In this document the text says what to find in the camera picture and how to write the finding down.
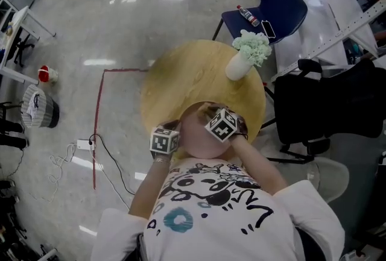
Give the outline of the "white power strip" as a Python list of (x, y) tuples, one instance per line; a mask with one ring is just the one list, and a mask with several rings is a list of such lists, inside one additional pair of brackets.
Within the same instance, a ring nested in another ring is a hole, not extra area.
[(95, 142), (89, 139), (78, 139), (77, 148), (85, 151), (93, 151), (95, 149)]

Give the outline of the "white desk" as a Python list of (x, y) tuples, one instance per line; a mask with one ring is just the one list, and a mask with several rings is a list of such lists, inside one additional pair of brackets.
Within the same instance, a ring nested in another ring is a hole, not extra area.
[(37, 17), (37, 15), (32, 12), (28, 7), (24, 7), (23, 9), (15, 12), (11, 21), (12, 33), (9, 36), (5, 34), (4, 38), (1, 40), (0, 43), (0, 74), (4, 77), (11, 78), (20, 83), (28, 82), (34, 85), (38, 85), (39, 81), (37, 79), (31, 78), (25, 74), (15, 71), (14, 69), (6, 67), (8, 54), (10, 53), (11, 46), (20, 28), (25, 30), (28, 34), (32, 35), (35, 39), (40, 39), (40, 37), (33, 30), (29, 29), (24, 24), (24, 20), (28, 17), (32, 18), (35, 23), (37, 23), (44, 31), (49, 33), (52, 37), (55, 37), (57, 35), (55, 31), (51, 31), (48, 27), (46, 27), (45, 24), (40, 20), (40, 18)]

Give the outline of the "beige fibrous scrubber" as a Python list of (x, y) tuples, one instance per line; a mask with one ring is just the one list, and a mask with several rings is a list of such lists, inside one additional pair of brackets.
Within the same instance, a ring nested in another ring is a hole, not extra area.
[(206, 124), (217, 115), (217, 110), (218, 110), (217, 106), (209, 102), (206, 102), (198, 108), (197, 116), (200, 121)]

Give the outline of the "red floor tape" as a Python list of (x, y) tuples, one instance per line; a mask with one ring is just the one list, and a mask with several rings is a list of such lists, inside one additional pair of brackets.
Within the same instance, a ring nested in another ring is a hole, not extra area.
[[(104, 69), (103, 70), (101, 80), (100, 80), (99, 89), (98, 89), (96, 107), (95, 107), (95, 117), (94, 117), (94, 125), (93, 125), (93, 141), (96, 140), (95, 136), (96, 136), (97, 128), (98, 128), (98, 116), (99, 116), (99, 110), (100, 110), (100, 101), (101, 101), (101, 95), (102, 95), (102, 91), (103, 91), (105, 73), (121, 73), (121, 72), (146, 73), (148, 71), (149, 71), (149, 69), (139, 69), (139, 68), (120, 68), (120, 69)], [(93, 161), (92, 162), (93, 189), (96, 190), (96, 166), (95, 166), (94, 160), (92, 160), (92, 161)]]

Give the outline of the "red-lidded container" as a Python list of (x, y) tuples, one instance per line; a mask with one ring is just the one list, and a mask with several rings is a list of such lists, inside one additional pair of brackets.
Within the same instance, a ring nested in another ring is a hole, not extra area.
[(58, 81), (59, 75), (55, 69), (52, 69), (46, 65), (43, 65), (38, 70), (38, 79), (43, 83), (51, 83), (54, 84)]

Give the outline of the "black swivel chair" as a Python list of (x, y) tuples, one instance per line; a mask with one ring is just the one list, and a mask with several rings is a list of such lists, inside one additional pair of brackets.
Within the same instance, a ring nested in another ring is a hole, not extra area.
[(14, 38), (13, 44), (10, 48), (10, 51), (8, 53), (8, 59), (13, 59), (15, 64), (18, 64), (20, 67), (23, 67), (22, 63), (22, 55), (23, 52), (27, 48), (34, 49), (35, 44), (28, 43), (28, 39), (30, 38), (30, 35), (28, 34), (23, 40), (21, 39), (23, 29), (20, 28), (16, 34), (16, 37)]

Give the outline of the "striped laundry basket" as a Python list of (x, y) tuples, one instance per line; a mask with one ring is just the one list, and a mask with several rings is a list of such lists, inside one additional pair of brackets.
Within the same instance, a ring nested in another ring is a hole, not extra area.
[(31, 84), (22, 98), (21, 116), (27, 128), (55, 128), (59, 122), (60, 109), (47, 93)]

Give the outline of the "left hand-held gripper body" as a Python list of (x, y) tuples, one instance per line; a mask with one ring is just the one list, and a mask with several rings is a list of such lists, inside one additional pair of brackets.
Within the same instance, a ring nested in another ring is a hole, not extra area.
[(150, 136), (150, 151), (172, 154), (179, 148), (180, 121), (173, 120), (154, 127)]

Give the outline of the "person's white printed shirt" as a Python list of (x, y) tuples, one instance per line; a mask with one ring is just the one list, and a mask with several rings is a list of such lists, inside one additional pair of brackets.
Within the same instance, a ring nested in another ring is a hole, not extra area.
[(150, 217), (103, 211), (90, 261), (124, 261), (143, 237), (148, 261), (302, 261), (300, 232), (339, 261), (344, 230), (308, 180), (274, 195), (224, 160), (174, 163)]

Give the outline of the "person's right forearm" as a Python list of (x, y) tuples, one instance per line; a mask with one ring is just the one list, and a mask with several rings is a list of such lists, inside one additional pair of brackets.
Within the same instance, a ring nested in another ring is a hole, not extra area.
[(248, 174), (264, 191), (274, 195), (288, 186), (279, 170), (243, 136), (232, 137), (230, 143)]

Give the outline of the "smartphone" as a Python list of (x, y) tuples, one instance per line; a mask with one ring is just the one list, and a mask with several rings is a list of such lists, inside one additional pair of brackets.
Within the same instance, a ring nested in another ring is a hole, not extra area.
[(264, 30), (264, 33), (265, 35), (269, 38), (269, 39), (274, 39), (276, 37), (274, 31), (273, 31), (273, 28), (270, 24), (269, 21), (267, 20), (262, 20), (261, 21), (261, 25), (262, 25), (262, 28)]

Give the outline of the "grey shell chair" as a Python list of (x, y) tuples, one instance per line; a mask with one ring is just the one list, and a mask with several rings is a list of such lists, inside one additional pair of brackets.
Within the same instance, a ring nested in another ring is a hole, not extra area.
[(325, 157), (316, 157), (305, 165), (306, 178), (321, 197), (330, 203), (346, 191), (350, 174), (346, 165)]

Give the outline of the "black mesh office chair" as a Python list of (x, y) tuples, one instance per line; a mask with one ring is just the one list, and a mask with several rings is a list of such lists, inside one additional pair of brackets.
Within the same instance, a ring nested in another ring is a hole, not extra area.
[(288, 163), (303, 165), (325, 153), (334, 134), (377, 138), (386, 120), (386, 69), (363, 60), (351, 68), (319, 80), (322, 66), (310, 59), (297, 62), (298, 75), (283, 75), (274, 90), (265, 88), (273, 100), (280, 151), (291, 156)]

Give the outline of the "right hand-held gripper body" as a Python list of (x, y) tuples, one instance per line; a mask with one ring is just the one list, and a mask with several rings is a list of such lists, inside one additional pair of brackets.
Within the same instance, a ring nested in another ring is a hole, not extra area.
[(243, 136), (247, 139), (247, 126), (244, 120), (226, 108), (218, 110), (204, 127), (221, 143), (233, 136)]

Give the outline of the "artificial flower bunch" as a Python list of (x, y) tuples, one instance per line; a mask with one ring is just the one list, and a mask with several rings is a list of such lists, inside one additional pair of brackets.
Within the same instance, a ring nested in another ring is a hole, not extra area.
[(264, 33), (241, 30), (232, 46), (239, 51), (242, 58), (249, 64), (261, 67), (272, 53), (268, 37)]

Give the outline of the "white perforated rack frame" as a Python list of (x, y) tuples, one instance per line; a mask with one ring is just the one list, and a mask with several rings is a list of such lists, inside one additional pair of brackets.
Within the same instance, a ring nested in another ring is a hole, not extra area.
[(386, 12), (386, 0), (380, 0), (366, 12), (360, 13), (348, 26), (328, 37), (326, 42), (319, 43), (314, 49), (306, 49), (303, 47), (303, 41), (309, 41), (310, 39), (301, 34), (301, 29), (298, 28), (292, 35), (275, 43), (277, 74), (271, 78), (271, 82), (274, 83), (278, 77), (283, 75), (298, 72), (298, 60), (321, 59), (324, 53), (329, 52), (331, 48), (347, 38), (352, 40), (356, 39), (360, 45), (365, 45), (365, 42), (355, 36), (355, 33), (384, 12)]

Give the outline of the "black equipment pile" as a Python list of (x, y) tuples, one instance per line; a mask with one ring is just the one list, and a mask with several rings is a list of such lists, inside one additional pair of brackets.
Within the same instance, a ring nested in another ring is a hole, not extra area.
[(0, 260), (29, 261), (23, 232), (16, 216), (18, 196), (7, 193), (14, 186), (10, 180), (0, 180)]

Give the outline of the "plastic water bottle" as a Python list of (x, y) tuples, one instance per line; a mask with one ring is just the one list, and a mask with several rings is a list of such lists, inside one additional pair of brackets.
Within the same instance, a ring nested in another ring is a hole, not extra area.
[(237, 9), (241, 14), (241, 16), (244, 17), (246, 20), (248, 20), (253, 27), (257, 27), (259, 25), (260, 21), (248, 9), (243, 8), (240, 5), (237, 6)]

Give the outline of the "person's left forearm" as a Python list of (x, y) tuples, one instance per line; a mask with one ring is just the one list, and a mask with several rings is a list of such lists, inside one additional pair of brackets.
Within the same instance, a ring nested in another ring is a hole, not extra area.
[(157, 201), (160, 190), (169, 174), (171, 159), (168, 156), (157, 156), (153, 160), (147, 176), (135, 193), (128, 213), (133, 216), (149, 219)]

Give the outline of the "round wooden table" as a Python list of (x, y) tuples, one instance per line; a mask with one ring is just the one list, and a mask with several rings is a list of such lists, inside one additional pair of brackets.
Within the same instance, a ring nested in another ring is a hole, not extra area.
[(255, 68), (238, 80), (226, 77), (226, 66), (237, 51), (214, 40), (194, 40), (164, 53), (145, 77), (141, 116), (148, 132), (162, 122), (181, 117), (198, 102), (228, 106), (247, 124), (253, 142), (265, 119), (265, 91)]

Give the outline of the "blue plastic chair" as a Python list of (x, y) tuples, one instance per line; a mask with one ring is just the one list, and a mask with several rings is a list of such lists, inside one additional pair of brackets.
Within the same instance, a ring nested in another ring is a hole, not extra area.
[(212, 39), (217, 38), (223, 25), (226, 26), (234, 39), (241, 35), (241, 30), (264, 33), (261, 21), (267, 20), (276, 35), (274, 39), (268, 38), (269, 43), (273, 45), (292, 35), (301, 26), (307, 15), (308, 7), (304, 0), (261, 0), (259, 6), (250, 7), (248, 10), (260, 21), (257, 27), (253, 27), (248, 20), (242, 17), (238, 9), (226, 11), (221, 14), (220, 22)]

